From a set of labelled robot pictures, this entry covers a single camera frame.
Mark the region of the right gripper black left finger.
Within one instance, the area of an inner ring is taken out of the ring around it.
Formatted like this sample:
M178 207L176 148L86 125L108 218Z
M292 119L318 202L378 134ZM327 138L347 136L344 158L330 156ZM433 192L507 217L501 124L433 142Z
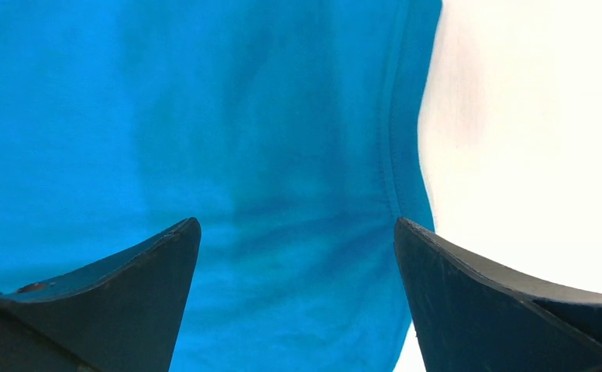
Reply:
M166 371L198 258L184 219L67 274L0 293L0 371Z

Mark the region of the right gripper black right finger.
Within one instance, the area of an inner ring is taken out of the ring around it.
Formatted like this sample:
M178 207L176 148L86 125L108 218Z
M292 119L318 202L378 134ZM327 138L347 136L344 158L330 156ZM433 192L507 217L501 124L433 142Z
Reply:
M602 371L602 294L524 274L409 219L394 250L428 371Z

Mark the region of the blue t-shirt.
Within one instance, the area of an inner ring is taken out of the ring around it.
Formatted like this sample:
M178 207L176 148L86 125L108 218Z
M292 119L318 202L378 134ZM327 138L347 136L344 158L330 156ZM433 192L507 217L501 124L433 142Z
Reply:
M0 1L0 291L195 217L174 371L391 371L439 1Z

